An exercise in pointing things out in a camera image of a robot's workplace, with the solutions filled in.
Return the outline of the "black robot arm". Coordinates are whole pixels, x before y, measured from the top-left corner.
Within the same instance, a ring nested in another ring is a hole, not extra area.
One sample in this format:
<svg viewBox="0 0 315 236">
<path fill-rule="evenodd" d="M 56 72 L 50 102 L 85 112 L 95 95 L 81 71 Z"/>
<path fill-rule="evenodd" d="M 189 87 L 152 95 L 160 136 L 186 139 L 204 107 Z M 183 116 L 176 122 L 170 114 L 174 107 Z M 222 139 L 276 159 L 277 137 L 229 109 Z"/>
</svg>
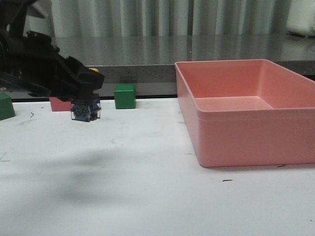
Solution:
<svg viewBox="0 0 315 236">
<path fill-rule="evenodd" d="M 73 57 L 62 57 L 52 38 L 24 31 L 35 1 L 0 2 L 0 80 L 23 88 L 32 96 L 57 97 L 79 105 L 99 101 L 95 92 L 104 76 Z"/>
</svg>

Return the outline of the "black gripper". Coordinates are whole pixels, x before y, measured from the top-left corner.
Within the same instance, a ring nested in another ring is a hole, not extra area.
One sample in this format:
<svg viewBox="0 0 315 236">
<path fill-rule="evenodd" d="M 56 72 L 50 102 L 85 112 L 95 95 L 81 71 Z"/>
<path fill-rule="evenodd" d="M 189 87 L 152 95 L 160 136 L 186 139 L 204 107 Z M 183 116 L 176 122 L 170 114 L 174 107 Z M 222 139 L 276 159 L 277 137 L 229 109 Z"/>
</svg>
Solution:
<svg viewBox="0 0 315 236">
<path fill-rule="evenodd" d="M 104 76 L 73 57 L 64 58 L 51 37 L 29 31 L 13 37 L 0 32 L 0 80 L 23 88 L 32 96 L 59 97 L 78 105 L 99 99 Z"/>
</svg>

